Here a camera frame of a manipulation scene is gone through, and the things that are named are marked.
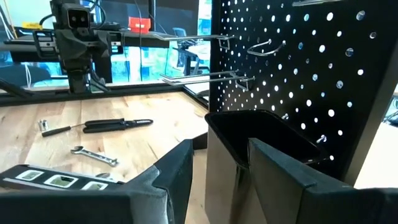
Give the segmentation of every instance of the wrench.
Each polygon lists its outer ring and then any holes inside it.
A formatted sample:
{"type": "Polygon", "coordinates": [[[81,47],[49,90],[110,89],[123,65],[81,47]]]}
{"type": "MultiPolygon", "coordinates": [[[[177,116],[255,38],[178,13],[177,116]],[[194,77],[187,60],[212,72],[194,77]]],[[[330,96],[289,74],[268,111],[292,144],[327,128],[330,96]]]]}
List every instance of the wrench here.
{"type": "Polygon", "coordinates": [[[98,161],[104,162],[104,163],[110,165],[111,167],[116,167],[119,164],[118,159],[110,159],[108,157],[101,156],[97,153],[90,152],[90,151],[86,150],[83,146],[75,146],[75,148],[71,149],[70,152],[72,154],[83,154],[85,156],[91,157],[98,161]]]}

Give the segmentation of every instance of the sticker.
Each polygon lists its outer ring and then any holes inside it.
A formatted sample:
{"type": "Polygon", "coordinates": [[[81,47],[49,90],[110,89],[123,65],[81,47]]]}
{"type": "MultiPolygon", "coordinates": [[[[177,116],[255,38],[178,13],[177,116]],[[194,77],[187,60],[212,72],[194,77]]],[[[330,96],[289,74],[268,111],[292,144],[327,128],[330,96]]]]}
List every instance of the sticker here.
{"type": "Polygon", "coordinates": [[[43,29],[43,26],[38,22],[22,22],[22,28],[25,29],[43,29]]]}

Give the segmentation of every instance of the black pliers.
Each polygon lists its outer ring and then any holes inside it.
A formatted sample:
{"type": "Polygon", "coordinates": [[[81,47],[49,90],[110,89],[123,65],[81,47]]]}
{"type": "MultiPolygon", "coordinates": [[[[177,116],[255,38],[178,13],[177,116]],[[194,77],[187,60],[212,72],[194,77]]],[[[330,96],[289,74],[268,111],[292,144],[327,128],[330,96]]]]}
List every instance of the black pliers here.
{"type": "Polygon", "coordinates": [[[126,130],[127,128],[147,126],[152,124],[153,122],[154,121],[151,119],[138,119],[132,121],[125,121],[124,118],[87,121],[84,123],[86,127],[83,128],[83,132],[101,133],[107,131],[123,131],[126,130]]]}

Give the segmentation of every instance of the camera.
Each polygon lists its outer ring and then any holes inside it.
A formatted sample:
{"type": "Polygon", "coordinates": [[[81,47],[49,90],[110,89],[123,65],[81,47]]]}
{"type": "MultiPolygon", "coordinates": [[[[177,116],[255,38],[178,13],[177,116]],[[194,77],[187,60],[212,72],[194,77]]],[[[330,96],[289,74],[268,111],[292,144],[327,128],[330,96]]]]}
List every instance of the camera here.
{"type": "Polygon", "coordinates": [[[64,4],[62,6],[66,15],[64,22],[71,29],[90,28],[90,11],[86,7],[79,4],[64,4]]]}

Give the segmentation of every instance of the metal bracket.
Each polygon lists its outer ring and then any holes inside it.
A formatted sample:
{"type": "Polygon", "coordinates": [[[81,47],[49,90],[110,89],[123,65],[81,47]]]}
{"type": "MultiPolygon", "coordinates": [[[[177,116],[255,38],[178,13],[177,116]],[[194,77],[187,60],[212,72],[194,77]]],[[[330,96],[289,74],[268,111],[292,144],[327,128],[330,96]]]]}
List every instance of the metal bracket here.
{"type": "Polygon", "coordinates": [[[263,45],[266,45],[266,44],[271,44],[271,43],[272,43],[272,41],[271,41],[271,39],[269,39],[269,40],[266,41],[266,42],[263,42],[263,43],[260,43],[260,44],[256,44],[256,45],[251,46],[250,48],[248,48],[248,51],[247,51],[247,52],[248,52],[248,54],[251,54],[251,55],[256,55],[256,56],[260,56],[260,57],[265,57],[265,56],[272,55],[272,54],[278,52],[282,47],[284,47],[284,46],[286,45],[286,41],[282,41],[282,43],[279,45],[278,48],[276,48],[275,50],[271,50],[270,52],[259,53],[259,52],[253,51],[253,49],[255,49],[255,48],[257,48],[257,47],[260,47],[260,46],[263,46],[263,45]]]}
{"type": "Polygon", "coordinates": [[[245,91],[250,91],[248,82],[253,81],[255,78],[254,77],[252,77],[252,78],[241,77],[236,74],[237,72],[239,72],[239,71],[236,70],[236,71],[226,71],[226,72],[213,72],[213,73],[209,73],[209,74],[190,75],[188,77],[169,77],[165,74],[160,74],[160,76],[164,77],[162,79],[163,82],[166,82],[167,84],[172,85],[172,86],[184,86],[184,85],[197,84],[197,83],[225,82],[225,81],[229,81],[229,80],[235,80],[235,84],[237,87],[239,87],[245,91]],[[181,79],[190,79],[190,78],[207,77],[207,76],[210,77],[210,76],[215,76],[215,75],[230,75],[230,77],[216,78],[213,80],[198,80],[198,81],[186,81],[186,82],[178,81],[181,79]]]}
{"type": "Polygon", "coordinates": [[[235,38],[235,36],[227,36],[227,35],[193,35],[193,36],[186,36],[186,37],[162,37],[159,34],[154,34],[154,37],[163,40],[163,41],[179,41],[179,40],[210,40],[210,39],[218,39],[218,43],[221,48],[229,50],[231,47],[231,44],[229,42],[230,39],[235,38]],[[226,40],[227,41],[227,46],[223,46],[221,41],[226,40]]]}
{"type": "Polygon", "coordinates": [[[323,4],[323,3],[337,2],[337,1],[343,1],[343,0],[306,0],[306,1],[293,2],[292,6],[293,7],[310,6],[313,4],[323,4]]]}

